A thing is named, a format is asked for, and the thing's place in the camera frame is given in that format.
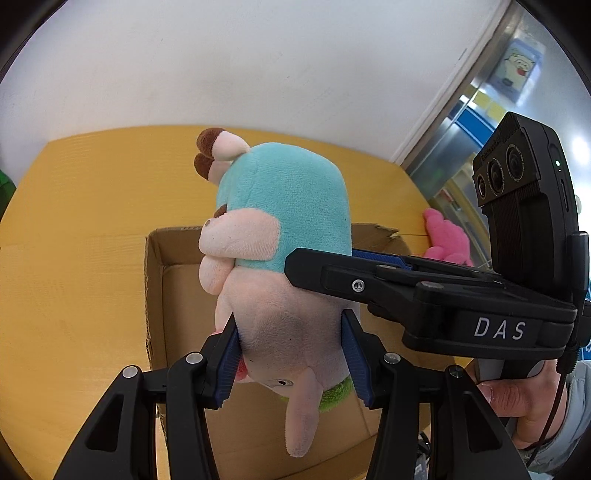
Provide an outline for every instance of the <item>yellow table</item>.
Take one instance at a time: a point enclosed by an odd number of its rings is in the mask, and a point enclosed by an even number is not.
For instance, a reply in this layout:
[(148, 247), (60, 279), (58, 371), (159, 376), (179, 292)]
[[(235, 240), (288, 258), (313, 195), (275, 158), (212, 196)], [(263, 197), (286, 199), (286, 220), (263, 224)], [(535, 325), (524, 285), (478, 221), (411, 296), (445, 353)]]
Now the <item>yellow table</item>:
[[(125, 128), (50, 142), (2, 219), (0, 431), (34, 480), (52, 478), (123, 366), (148, 369), (146, 237), (202, 225), (214, 211), (215, 187), (193, 170), (203, 128)], [(400, 167), (334, 145), (233, 131), (251, 145), (285, 142), (329, 158), (345, 178), (353, 222), (399, 229), (413, 254), (428, 248), (427, 202)]]

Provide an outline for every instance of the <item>green plush collar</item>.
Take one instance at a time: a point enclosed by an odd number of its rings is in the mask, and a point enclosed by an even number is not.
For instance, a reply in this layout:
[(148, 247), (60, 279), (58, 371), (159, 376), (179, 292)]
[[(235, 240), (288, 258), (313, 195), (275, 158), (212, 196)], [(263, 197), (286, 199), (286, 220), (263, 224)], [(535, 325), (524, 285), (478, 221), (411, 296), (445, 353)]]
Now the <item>green plush collar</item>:
[[(333, 388), (325, 391), (322, 394), (322, 398), (320, 399), (319, 410), (324, 413), (325, 411), (332, 410), (335, 408), (339, 403), (341, 403), (344, 399), (346, 399), (349, 394), (353, 391), (353, 380), (351, 377), (345, 378), (340, 384), (335, 385)], [(283, 401), (288, 401), (289, 398), (281, 397)]]

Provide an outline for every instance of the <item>camera lens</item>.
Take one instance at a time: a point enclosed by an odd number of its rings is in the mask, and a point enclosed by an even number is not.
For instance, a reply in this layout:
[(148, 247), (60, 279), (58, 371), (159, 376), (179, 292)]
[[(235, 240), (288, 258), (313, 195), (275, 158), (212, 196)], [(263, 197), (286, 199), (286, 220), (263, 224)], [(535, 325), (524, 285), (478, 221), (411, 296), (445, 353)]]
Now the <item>camera lens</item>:
[(482, 175), (478, 175), (476, 184), (478, 185), (478, 193), (480, 194), (480, 197), (484, 198), (486, 196), (486, 182), (482, 178)]
[(492, 160), (488, 164), (488, 180), (491, 183), (493, 192), (500, 194), (503, 191), (505, 180), (503, 179), (503, 170), (498, 160)]
[(507, 149), (507, 169), (513, 180), (521, 180), (524, 169), (523, 157), (521, 152), (513, 146)]

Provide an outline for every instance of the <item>stuffed toy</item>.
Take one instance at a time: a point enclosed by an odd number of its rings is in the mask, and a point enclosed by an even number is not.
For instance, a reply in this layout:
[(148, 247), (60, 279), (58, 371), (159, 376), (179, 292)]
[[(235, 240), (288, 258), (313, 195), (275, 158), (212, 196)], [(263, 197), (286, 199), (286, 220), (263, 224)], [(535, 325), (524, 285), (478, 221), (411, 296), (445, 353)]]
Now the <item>stuffed toy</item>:
[(217, 210), (199, 241), (199, 280), (218, 295), (216, 331), (233, 313), (243, 355), (236, 380), (287, 399), (285, 444), (301, 457), (320, 412), (352, 391), (340, 320), (343, 309), (360, 315), (356, 303), (293, 287), (284, 263), (300, 247), (352, 254), (345, 182), (329, 160), (292, 145), (251, 148), (209, 128), (197, 147), (197, 173), (218, 185)]
[(473, 266), (470, 259), (470, 239), (461, 227), (444, 220), (441, 212), (432, 208), (423, 212), (423, 218), (432, 245), (425, 252), (425, 258)]

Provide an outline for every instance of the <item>screw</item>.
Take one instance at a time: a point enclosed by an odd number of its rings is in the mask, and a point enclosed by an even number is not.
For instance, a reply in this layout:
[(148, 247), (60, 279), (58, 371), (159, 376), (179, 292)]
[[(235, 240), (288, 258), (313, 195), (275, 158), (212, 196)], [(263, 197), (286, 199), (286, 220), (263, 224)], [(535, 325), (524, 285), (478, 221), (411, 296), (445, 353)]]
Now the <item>screw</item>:
[(435, 290), (441, 290), (443, 288), (443, 285), (441, 285), (440, 283), (435, 283), (432, 281), (422, 281), (421, 285), (427, 288), (434, 288)]
[(188, 364), (195, 365), (203, 361), (203, 355), (199, 352), (193, 352), (186, 356), (185, 360)]
[(389, 352), (384, 355), (384, 361), (390, 365), (396, 365), (400, 361), (400, 355), (397, 353)]
[(353, 287), (353, 291), (361, 293), (365, 289), (365, 282), (363, 280), (357, 279), (351, 286)]
[(449, 368), (449, 374), (454, 378), (460, 378), (464, 376), (464, 369), (460, 365), (452, 365)]
[(138, 374), (138, 368), (130, 365), (129, 367), (125, 367), (123, 369), (122, 374), (125, 378), (133, 378)]

